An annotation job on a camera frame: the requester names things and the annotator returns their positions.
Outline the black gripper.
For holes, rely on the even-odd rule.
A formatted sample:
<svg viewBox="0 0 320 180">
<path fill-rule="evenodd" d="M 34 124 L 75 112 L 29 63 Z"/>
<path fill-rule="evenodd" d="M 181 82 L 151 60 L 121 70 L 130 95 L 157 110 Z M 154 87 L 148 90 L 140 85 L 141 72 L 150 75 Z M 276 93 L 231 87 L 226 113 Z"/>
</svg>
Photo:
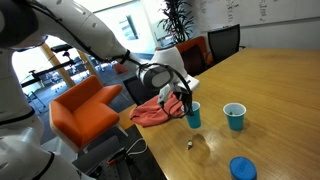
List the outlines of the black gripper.
<svg viewBox="0 0 320 180">
<path fill-rule="evenodd" d="M 170 82 L 160 89 L 157 103 L 162 106 L 169 98 L 170 93 L 176 93 L 182 101 L 183 110 L 186 115 L 192 116 L 192 92 L 198 88 L 200 81 L 190 75 L 179 77 L 177 82 Z"/>
</svg>

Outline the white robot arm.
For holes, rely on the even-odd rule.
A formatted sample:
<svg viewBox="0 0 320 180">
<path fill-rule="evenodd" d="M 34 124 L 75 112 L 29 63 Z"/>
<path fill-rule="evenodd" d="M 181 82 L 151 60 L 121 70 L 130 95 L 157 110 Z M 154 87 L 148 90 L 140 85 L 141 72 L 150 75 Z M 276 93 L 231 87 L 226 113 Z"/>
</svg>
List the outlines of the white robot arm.
<svg viewBox="0 0 320 180">
<path fill-rule="evenodd" d="M 40 145 L 43 123 L 28 104 L 12 65 L 12 55 L 39 47 L 54 36 L 64 43 L 55 52 L 80 50 L 100 62 L 116 60 L 134 71 L 143 85 L 182 97 L 191 107 L 199 81 L 189 75 L 176 47 L 136 57 L 94 13 L 74 0 L 0 0 L 0 180 L 94 180 L 61 155 Z"/>
</svg>

